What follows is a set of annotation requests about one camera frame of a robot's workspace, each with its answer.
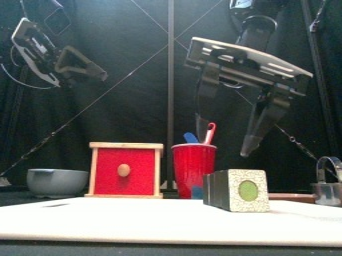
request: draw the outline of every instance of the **red cup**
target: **red cup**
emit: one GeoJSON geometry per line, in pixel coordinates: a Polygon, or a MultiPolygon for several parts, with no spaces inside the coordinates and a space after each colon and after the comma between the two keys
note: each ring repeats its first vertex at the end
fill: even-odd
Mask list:
{"type": "Polygon", "coordinates": [[[189,199],[193,187],[203,187],[203,175],[213,172],[216,147],[186,143],[172,147],[178,198],[189,199]]]}

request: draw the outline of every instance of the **black backdrop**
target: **black backdrop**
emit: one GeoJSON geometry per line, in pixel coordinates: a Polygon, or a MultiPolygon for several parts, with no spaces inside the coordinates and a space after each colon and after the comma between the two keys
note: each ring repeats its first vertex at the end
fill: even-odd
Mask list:
{"type": "MultiPolygon", "coordinates": [[[[89,104],[96,103],[68,123],[30,157],[7,172],[13,184],[25,184],[28,168],[89,170],[88,143],[162,143],[161,182],[166,178],[166,113],[168,113],[168,1],[166,0],[60,0],[72,26],[56,37],[46,34],[58,47],[72,45],[108,72],[104,83],[72,88],[33,90],[23,88],[0,72],[1,110],[1,172],[13,164],[52,131],[73,119],[89,104]]],[[[228,1],[174,0],[173,5],[173,144],[182,143],[182,134],[194,132],[194,88],[197,71],[184,67],[189,40],[193,36],[233,43],[228,1]]],[[[289,0],[277,16],[277,30],[267,52],[313,73],[301,1],[289,0]]],[[[309,2],[312,14],[319,1],[309,2]]],[[[22,17],[19,1],[1,3],[1,62],[18,78],[25,69],[10,61],[6,28],[13,29],[22,17]]],[[[26,1],[32,21],[40,21],[41,1],[26,1]]],[[[295,98],[285,117],[279,122],[289,135],[316,157],[340,157],[340,1],[327,5],[321,29],[317,32],[320,58],[332,106],[335,140],[339,151],[331,152],[319,85],[312,79],[307,96],[295,98]]],[[[25,83],[48,86],[30,71],[25,83]]],[[[315,181],[315,161],[273,128],[259,149],[248,158],[239,156],[247,129],[255,89],[237,92],[219,88],[212,103],[217,124],[213,144],[217,146],[216,170],[228,168],[263,169],[271,192],[307,192],[315,181]]]]}

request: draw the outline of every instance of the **cable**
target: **cable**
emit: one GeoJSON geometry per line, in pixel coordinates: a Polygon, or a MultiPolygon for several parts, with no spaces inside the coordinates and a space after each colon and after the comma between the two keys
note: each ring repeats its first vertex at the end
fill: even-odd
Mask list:
{"type": "Polygon", "coordinates": [[[22,9],[23,17],[25,17],[25,18],[28,18],[28,16],[26,16],[26,9],[25,9],[23,0],[19,0],[19,5],[21,5],[21,9],[22,9]]]}
{"type": "Polygon", "coordinates": [[[28,85],[28,84],[19,82],[17,79],[14,79],[14,77],[11,77],[11,75],[9,74],[9,72],[7,72],[6,69],[5,69],[3,64],[1,63],[0,65],[1,65],[1,68],[2,68],[2,70],[3,70],[3,72],[5,72],[5,74],[7,75],[7,77],[9,77],[15,83],[18,83],[19,85],[22,85],[22,86],[25,86],[25,87],[28,87],[28,88],[30,88],[30,89],[38,89],[38,90],[49,90],[49,89],[52,89],[52,88],[56,87],[56,86],[53,86],[53,87],[36,87],[36,86],[32,86],[32,85],[28,85]]]}
{"type": "Polygon", "coordinates": [[[13,49],[14,49],[14,46],[11,45],[10,52],[9,52],[10,61],[14,66],[19,67],[19,65],[14,62],[14,59],[13,59],[13,49]]]}

